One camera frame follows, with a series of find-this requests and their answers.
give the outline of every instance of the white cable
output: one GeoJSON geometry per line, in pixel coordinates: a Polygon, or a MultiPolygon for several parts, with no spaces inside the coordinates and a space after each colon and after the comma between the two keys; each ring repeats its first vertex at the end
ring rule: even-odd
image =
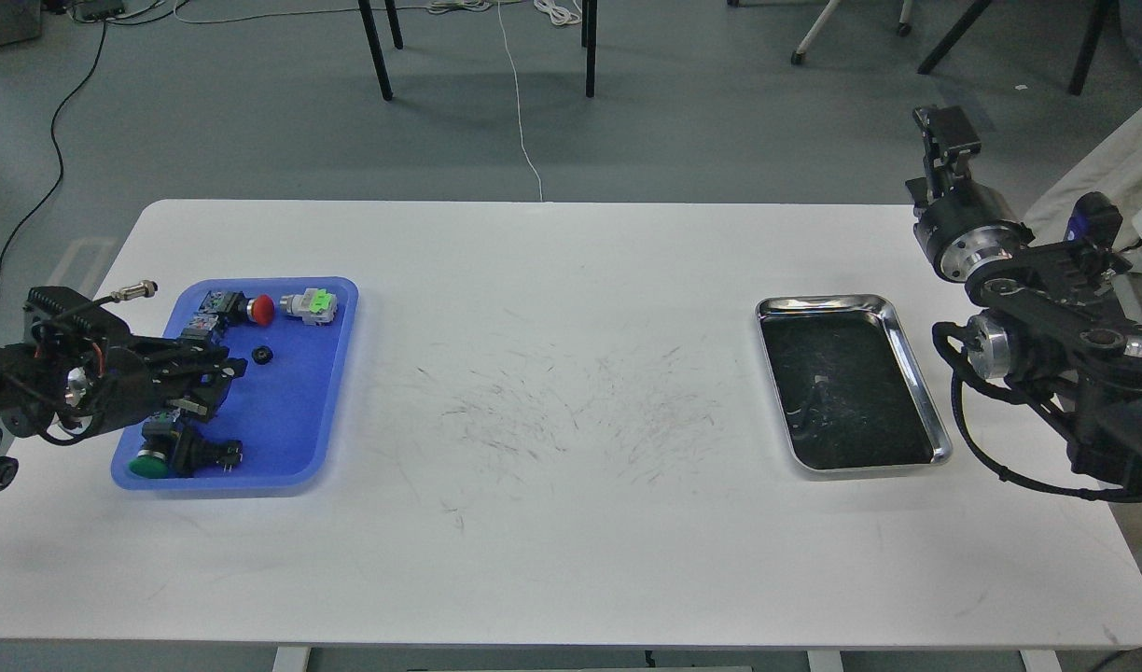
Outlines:
{"type": "Polygon", "coordinates": [[[521,0],[431,0],[426,5],[426,11],[436,17],[447,13],[485,13],[493,5],[516,5],[517,2],[521,0]]]}
{"type": "Polygon", "coordinates": [[[147,8],[139,9],[139,11],[127,13],[127,14],[115,14],[115,16],[111,17],[110,21],[112,21],[112,22],[119,22],[119,21],[123,21],[123,18],[136,18],[136,17],[139,17],[140,14],[147,14],[150,11],[153,11],[153,9],[156,9],[159,6],[164,5],[164,3],[166,3],[166,0],[156,0],[152,5],[148,5],[147,8]]]}
{"type": "MultiPolygon", "coordinates": [[[[579,2],[572,2],[579,9],[579,2]]],[[[533,0],[533,8],[549,16],[554,25],[577,25],[584,21],[584,9],[579,9],[579,14],[572,13],[571,9],[561,8],[554,0],[533,0]]]]}
{"type": "Polygon", "coordinates": [[[521,153],[525,155],[529,169],[533,170],[533,177],[538,178],[538,202],[546,201],[542,195],[542,176],[538,175],[538,169],[533,167],[533,161],[529,160],[529,152],[525,150],[525,129],[521,126],[521,85],[517,81],[517,64],[514,63],[513,51],[508,50],[508,33],[504,30],[504,17],[500,14],[500,3],[497,5],[497,21],[500,24],[500,38],[504,39],[504,53],[508,56],[508,67],[513,69],[513,89],[517,95],[517,135],[521,137],[521,153]]]}

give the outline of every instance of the metal tray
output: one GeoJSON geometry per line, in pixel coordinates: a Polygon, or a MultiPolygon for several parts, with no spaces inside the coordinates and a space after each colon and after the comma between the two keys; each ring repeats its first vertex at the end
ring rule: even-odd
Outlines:
{"type": "Polygon", "coordinates": [[[951,442],[886,298],[766,298],[757,320],[804,469],[855,473],[946,462],[951,442]]]}

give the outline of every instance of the cable connector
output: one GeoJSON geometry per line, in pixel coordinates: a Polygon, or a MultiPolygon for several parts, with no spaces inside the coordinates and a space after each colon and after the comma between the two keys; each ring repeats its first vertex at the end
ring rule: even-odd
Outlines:
{"type": "Polygon", "coordinates": [[[110,296],[118,303],[130,302],[131,298],[150,298],[153,294],[156,294],[156,283],[151,280],[140,280],[136,285],[115,289],[110,296]]]}

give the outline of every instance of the power cord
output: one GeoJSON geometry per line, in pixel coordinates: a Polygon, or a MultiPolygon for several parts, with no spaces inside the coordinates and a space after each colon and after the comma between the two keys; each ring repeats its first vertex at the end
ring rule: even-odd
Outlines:
{"type": "Polygon", "coordinates": [[[144,14],[153,11],[153,9],[156,9],[159,6],[164,5],[164,3],[166,3],[166,0],[155,0],[152,5],[148,5],[147,8],[139,9],[139,11],[127,13],[127,14],[115,14],[115,16],[112,16],[112,17],[96,18],[96,21],[88,22],[88,21],[86,21],[86,18],[78,18],[78,6],[79,5],[86,5],[86,0],[80,0],[78,2],[73,2],[73,3],[69,5],[69,7],[66,8],[66,14],[69,15],[69,18],[71,18],[71,21],[73,21],[73,23],[75,23],[75,24],[90,25],[90,24],[97,24],[97,23],[111,23],[111,24],[115,24],[115,25],[139,25],[139,24],[127,24],[127,23],[120,23],[120,22],[126,21],[127,18],[136,18],[136,17],[144,16],[144,14]]]}
{"type": "Polygon", "coordinates": [[[432,16],[442,16],[447,13],[485,13],[500,5],[517,5],[522,0],[431,0],[426,5],[426,13],[432,16]]]}
{"type": "MultiPolygon", "coordinates": [[[[177,7],[182,8],[182,6],[186,5],[188,1],[191,1],[191,0],[180,0],[177,3],[177,7]]],[[[154,24],[154,23],[156,23],[159,21],[164,21],[164,18],[168,18],[170,16],[174,16],[174,9],[169,9],[169,11],[167,11],[164,14],[161,14],[159,17],[145,18],[145,21],[142,21],[142,22],[124,23],[124,22],[119,21],[119,17],[115,17],[115,18],[106,18],[106,23],[110,23],[111,25],[122,25],[122,26],[129,26],[130,27],[130,26],[137,26],[137,25],[154,24]]]]}
{"type": "Polygon", "coordinates": [[[508,50],[508,33],[504,30],[504,17],[499,3],[497,5],[497,21],[500,24],[500,38],[504,39],[504,53],[508,56],[508,67],[513,69],[513,89],[517,95],[517,135],[521,137],[521,153],[524,154],[529,169],[533,170],[533,177],[538,178],[538,202],[542,202],[546,200],[542,194],[542,176],[538,175],[538,169],[533,167],[533,161],[529,160],[529,152],[525,150],[525,129],[521,125],[521,85],[517,81],[517,64],[514,63],[513,51],[508,50]]]}
{"type": "Polygon", "coordinates": [[[579,7],[579,0],[571,1],[574,3],[576,13],[561,8],[554,0],[533,0],[533,8],[549,16],[554,25],[580,25],[584,22],[584,9],[579,7]]]}
{"type": "Polygon", "coordinates": [[[307,14],[340,14],[340,13],[354,13],[356,8],[341,8],[341,9],[306,9],[301,13],[267,13],[267,14],[252,14],[250,17],[236,17],[236,18],[210,18],[210,21],[199,21],[199,18],[183,18],[177,13],[178,8],[182,8],[185,2],[174,5],[174,11],[171,16],[177,18],[177,21],[183,22],[183,24],[191,25],[212,25],[212,24],[233,24],[239,22],[250,22],[252,18],[268,18],[268,17],[303,17],[307,14]]]}
{"type": "Polygon", "coordinates": [[[64,110],[64,106],[69,103],[69,99],[73,98],[74,95],[81,90],[82,86],[86,86],[86,82],[89,81],[90,77],[94,77],[95,71],[98,69],[98,59],[103,55],[103,43],[106,43],[106,22],[103,23],[103,33],[98,37],[98,49],[95,51],[95,62],[89,65],[89,72],[86,73],[86,77],[81,78],[78,86],[74,86],[73,90],[71,90],[71,93],[69,93],[69,95],[61,101],[61,104],[56,106],[56,110],[53,112],[53,119],[49,122],[49,139],[53,141],[53,149],[56,150],[56,165],[58,165],[58,174],[56,174],[56,181],[53,183],[53,186],[49,187],[49,191],[46,192],[43,199],[39,200],[39,203],[33,206],[33,209],[30,209],[29,214],[21,218],[19,224],[17,224],[15,229],[11,230],[11,234],[8,235],[8,241],[2,245],[0,250],[0,290],[2,289],[2,263],[8,256],[8,248],[11,247],[11,242],[15,241],[16,235],[19,234],[19,230],[22,230],[24,224],[29,222],[29,218],[33,217],[33,214],[37,214],[37,210],[41,209],[41,206],[48,202],[53,192],[56,191],[56,187],[61,186],[61,182],[64,182],[64,157],[61,154],[61,145],[56,141],[56,120],[61,115],[61,110],[64,110]]]}

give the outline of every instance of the gray floor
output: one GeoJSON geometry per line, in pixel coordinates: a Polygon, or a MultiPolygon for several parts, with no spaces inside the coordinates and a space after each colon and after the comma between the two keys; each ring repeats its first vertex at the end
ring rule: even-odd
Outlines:
{"type": "MultiPolygon", "coordinates": [[[[789,53],[818,3],[604,2],[593,101],[584,97],[579,27],[554,29],[528,3],[504,8],[525,142],[546,199],[904,202],[903,179],[920,170],[909,111],[939,103],[965,106],[986,145],[978,179],[1022,211],[1142,104],[1117,17],[1084,95],[1064,94],[1087,3],[997,2],[934,77],[915,67],[964,2],[917,5],[915,31],[896,38],[895,2],[845,3],[804,67],[793,67],[789,53]]],[[[307,6],[317,5],[195,0],[184,17],[307,6]]],[[[0,49],[0,246],[56,175],[49,118],[85,75],[98,39],[97,26],[46,21],[39,41],[0,49]]],[[[387,38],[383,16],[380,24],[387,38]]],[[[18,336],[26,288],[97,287],[106,271],[99,262],[160,199],[537,199],[496,14],[409,11],[403,29],[405,50],[387,54],[397,94],[391,104],[380,101],[353,13],[111,29],[98,73],[59,120],[66,181],[9,250],[0,344],[18,336]]],[[[758,671],[805,665],[801,654],[656,658],[758,671]]],[[[1070,671],[1099,658],[1062,656],[1070,671]]],[[[1109,670],[1142,670],[1137,658],[1109,670]]],[[[0,642],[0,670],[267,670],[272,659],[268,647],[0,642]]],[[[643,663],[640,651],[337,648],[315,654],[311,670],[643,663]]],[[[1014,654],[846,654],[844,663],[853,671],[1020,669],[1014,654]]]]}

